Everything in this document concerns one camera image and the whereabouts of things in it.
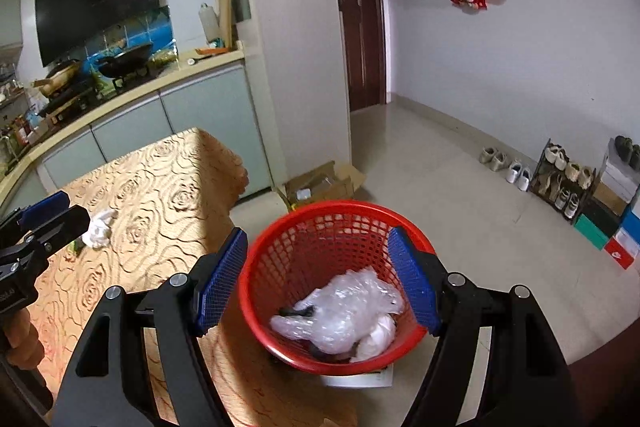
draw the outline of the red shoe box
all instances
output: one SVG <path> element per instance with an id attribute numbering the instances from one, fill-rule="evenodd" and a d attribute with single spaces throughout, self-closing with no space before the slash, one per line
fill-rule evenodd
<path id="1" fill-rule="evenodd" d="M 604 251 L 612 256 L 613 259 L 615 259 L 616 262 L 620 264 L 620 266 L 622 266 L 625 270 L 629 268 L 635 261 L 634 256 L 626 251 L 615 237 L 609 239 L 609 242 L 604 246 Z"/>

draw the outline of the white bottle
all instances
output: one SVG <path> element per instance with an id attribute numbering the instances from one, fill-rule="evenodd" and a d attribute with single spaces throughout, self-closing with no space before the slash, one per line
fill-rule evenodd
<path id="1" fill-rule="evenodd" d="M 200 22 L 204 29 L 204 35 L 207 38 L 207 42 L 213 42 L 220 37 L 220 26 L 218 26 L 218 17 L 213 6 L 208 6 L 206 3 L 202 3 L 198 12 L 200 15 Z"/>

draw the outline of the black shoe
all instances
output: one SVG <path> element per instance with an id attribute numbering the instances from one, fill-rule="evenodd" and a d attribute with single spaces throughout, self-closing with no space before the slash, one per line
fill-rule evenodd
<path id="1" fill-rule="evenodd" d="M 629 166 L 636 172 L 640 171 L 640 145 L 634 145 L 634 151 L 631 153 Z"/>
<path id="2" fill-rule="evenodd" d="M 616 151 L 624 163 L 629 163 L 634 143 L 630 138 L 625 138 L 623 140 L 619 140 L 619 138 L 620 136 L 616 138 Z"/>

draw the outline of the open cardboard box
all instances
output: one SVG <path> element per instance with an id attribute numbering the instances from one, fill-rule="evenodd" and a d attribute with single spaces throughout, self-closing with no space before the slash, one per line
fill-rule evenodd
<path id="1" fill-rule="evenodd" d="M 366 178 L 353 165 L 330 161 L 285 183 L 287 204 L 295 210 L 318 201 L 350 200 Z M 298 191 L 306 188 L 310 197 L 299 200 Z"/>

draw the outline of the floor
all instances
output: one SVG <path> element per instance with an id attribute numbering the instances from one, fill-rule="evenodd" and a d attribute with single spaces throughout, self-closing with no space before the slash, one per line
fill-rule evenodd
<path id="1" fill-rule="evenodd" d="M 397 103 L 354 113 L 351 142 L 353 164 L 367 175 L 360 199 L 413 221 L 447 270 L 487 288 L 527 285 L 568 363 L 638 318 L 638 272 L 624 271 L 548 204 L 506 183 L 504 171 L 480 164 L 482 146 L 491 144 L 474 143 Z M 490 331 L 483 330 L 460 422 L 478 409 L 489 345 Z M 426 337 L 397 362 L 393 387 L 355 393 L 361 427 L 401 425 L 434 346 Z"/>

